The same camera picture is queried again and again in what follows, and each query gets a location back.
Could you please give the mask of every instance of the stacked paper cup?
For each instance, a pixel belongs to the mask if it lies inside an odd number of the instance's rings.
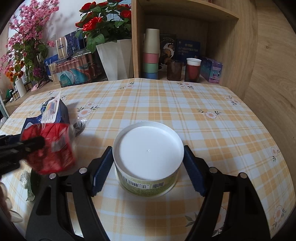
[[[159,52],[159,29],[146,29],[143,47],[143,78],[158,79]]]

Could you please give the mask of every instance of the potted plant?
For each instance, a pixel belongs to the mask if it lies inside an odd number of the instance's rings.
[[[19,8],[19,18],[13,15],[9,27],[16,33],[8,39],[5,46],[9,50],[0,59],[0,72],[4,63],[8,62],[4,74],[15,82],[23,75],[22,68],[25,66],[27,80],[42,82],[48,76],[44,69],[43,59],[48,54],[47,47],[53,47],[53,41],[43,42],[42,30],[52,13],[59,10],[59,0],[43,0],[42,3],[31,0],[27,6]]]
[[[131,7],[122,0],[86,3],[82,18],[75,25],[76,37],[86,37],[86,48],[98,50],[108,80],[127,79],[133,75]]]

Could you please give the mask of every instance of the red plastic bag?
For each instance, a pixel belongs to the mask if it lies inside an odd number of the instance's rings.
[[[61,172],[75,163],[74,130],[67,123],[35,124],[25,129],[22,141],[42,136],[45,146],[27,156],[27,163],[39,174]]]

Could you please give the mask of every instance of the white paper cup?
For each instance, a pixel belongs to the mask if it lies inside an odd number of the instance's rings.
[[[124,128],[112,152],[120,185],[135,195],[152,197],[174,186],[184,146],[168,126],[145,121]]]
[[[153,29],[153,28],[146,29],[143,52],[159,54],[160,52],[159,29]]]
[[[201,60],[198,58],[187,58],[187,64],[194,65],[194,66],[200,66]]]

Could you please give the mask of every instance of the yellow plaid pattern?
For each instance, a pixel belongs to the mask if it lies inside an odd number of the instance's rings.
[[[37,115],[41,103],[59,91],[31,96],[3,125],[1,134],[20,133],[26,117]],[[261,199],[272,236],[294,207],[292,180],[276,143],[255,114],[225,87],[129,79],[63,88],[61,97],[72,123],[77,117],[87,119],[86,128],[77,139],[75,170],[100,157],[126,126],[157,121],[175,130],[184,145],[209,166],[230,175],[247,173]],[[23,163],[22,169],[29,167]],[[5,175],[2,181],[9,190],[13,210],[25,219],[18,225],[24,233],[33,204],[25,201],[27,190],[20,185],[20,173],[17,170]],[[81,235],[72,195],[68,194],[68,198],[74,230]],[[225,195],[219,218],[222,223],[217,223],[214,234],[222,229],[227,201]],[[183,165],[175,187],[154,199],[124,191],[117,183],[113,166],[93,202],[112,241],[180,241],[191,229],[203,198],[194,191]]]

